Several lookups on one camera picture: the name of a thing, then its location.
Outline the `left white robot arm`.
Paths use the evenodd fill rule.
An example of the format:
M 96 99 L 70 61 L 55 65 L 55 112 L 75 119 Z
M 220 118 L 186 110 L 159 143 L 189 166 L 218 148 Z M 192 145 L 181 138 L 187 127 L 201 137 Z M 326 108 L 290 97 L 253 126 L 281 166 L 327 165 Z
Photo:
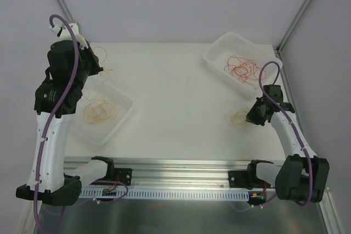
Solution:
M 55 42 L 47 54 L 49 67 L 35 92 L 37 142 L 27 183 L 16 189 L 16 197 L 41 201 L 50 206 L 71 206 L 81 190 L 100 180 L 115 178 L 111 158 L 95 156 L 82 168 L 64 173 L 64 156 L 70 125 L 89 76 L 102 71 L 91 47 L 80 49 L 71 40 Z

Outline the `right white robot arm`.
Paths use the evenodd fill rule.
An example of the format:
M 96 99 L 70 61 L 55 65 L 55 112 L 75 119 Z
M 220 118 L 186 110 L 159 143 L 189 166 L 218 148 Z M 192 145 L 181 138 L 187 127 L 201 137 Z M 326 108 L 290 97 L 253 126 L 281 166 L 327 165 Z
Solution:
M 271 124 L 286 157 L 282 166 L 252 160 L 247 166 L 247 183 L 259 187 L 266 182 L 275 188 L 280 200 L 294 201 L 301 206 L 319 203 L 329 175 L 329 162 L 318 157 L 308 145 L 297 124 L 295 110 L 284 102 L 279 85 L 263 86 L 263 95 L 256 99 L 246 121 L 261 126 Z

